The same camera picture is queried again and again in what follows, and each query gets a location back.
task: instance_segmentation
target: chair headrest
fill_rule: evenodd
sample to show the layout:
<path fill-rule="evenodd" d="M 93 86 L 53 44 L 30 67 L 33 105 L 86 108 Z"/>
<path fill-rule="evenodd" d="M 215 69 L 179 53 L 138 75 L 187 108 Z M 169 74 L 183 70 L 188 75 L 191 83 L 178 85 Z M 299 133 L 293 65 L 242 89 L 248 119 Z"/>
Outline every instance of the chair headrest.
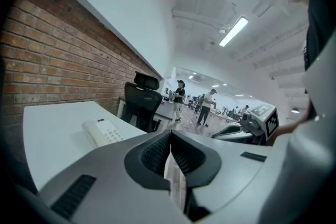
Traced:
<path fill-rule="evenodd" d="M 157 90 L 160 87 L 159 81 L 156 78 L 139 73 L 137 71 L 135 73 L 136 75 L 134 78 L 134 83 L 138 85 L 140 88 Z"/>

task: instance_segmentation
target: telephone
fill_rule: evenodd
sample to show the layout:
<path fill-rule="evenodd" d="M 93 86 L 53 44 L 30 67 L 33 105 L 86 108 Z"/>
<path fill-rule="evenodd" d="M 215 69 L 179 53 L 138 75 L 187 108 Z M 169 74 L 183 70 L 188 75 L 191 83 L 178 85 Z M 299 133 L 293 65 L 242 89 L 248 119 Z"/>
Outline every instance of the telephone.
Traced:
<path fill-rule="evenodd" d="M 84 121 L 82 128 L 94 148 L 125 140 L 125 137 L 108 120 Z"/>

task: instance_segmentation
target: white shirt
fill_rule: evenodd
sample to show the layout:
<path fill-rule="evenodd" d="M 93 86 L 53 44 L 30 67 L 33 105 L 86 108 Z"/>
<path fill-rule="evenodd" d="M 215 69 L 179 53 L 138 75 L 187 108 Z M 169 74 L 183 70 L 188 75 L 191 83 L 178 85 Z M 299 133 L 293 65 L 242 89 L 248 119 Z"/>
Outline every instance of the white shirt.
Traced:
<path fill-rule="evenodd" d="M 247 111 L 247 108 L 242 108 L 242 111 L 240 112 L 240 114 L 243 116 L 246 111 Z"/>
<path fill-rule="evenodd" d="M 207 92 L 207 93 L 204 95 L 204 99 L 205 99 L 205 98 L 206 98 L 208 101 L 210 101 L 210 103 L 207 103 L 207 102 L 205 102 L 205 100 L 204 100 L 202 106 L 206 106 L 207 108 L 211 108 L 212 95 L 210 94 L 210 92 Z"/>

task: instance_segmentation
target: red brick wall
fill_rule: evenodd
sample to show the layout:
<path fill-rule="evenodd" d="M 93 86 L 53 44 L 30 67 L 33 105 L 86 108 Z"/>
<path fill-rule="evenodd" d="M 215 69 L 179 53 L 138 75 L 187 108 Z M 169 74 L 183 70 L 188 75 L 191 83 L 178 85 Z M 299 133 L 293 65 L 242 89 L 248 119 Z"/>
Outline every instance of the red brick wall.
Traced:
<path fill-rule="evenodd" d="M 135 71 L 159 78 L 76 0 L 16 0 L 7 18 L 3 121 L 20 161 L 25 106 L 93 100 L 116 114 Z"/>

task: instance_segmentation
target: fluorescent light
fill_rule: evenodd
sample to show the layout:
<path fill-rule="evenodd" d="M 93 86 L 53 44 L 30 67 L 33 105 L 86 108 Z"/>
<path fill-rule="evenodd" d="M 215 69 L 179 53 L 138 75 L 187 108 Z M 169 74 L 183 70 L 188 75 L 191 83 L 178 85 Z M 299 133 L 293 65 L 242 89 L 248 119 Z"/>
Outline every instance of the fluorescent light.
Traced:
<path fill-rule="evenodd" d="M 293 108 L 293 109 L 292 109 L 292 112 L 293 112 L 293 113 L 300 113 L 300 111 L 299 111 L 298 108 Z"/>
<path fill-rule="evenodd" d="M 219 43 L 220 46 L 225 47 L 226 44 L 230 42 L 231 39 L 237 35 L 245 25 L 247 25 L 248 20 L 245 18 L 240 18 L 236 25 L 231 29 L 231 31 L 223 38 Z"/>

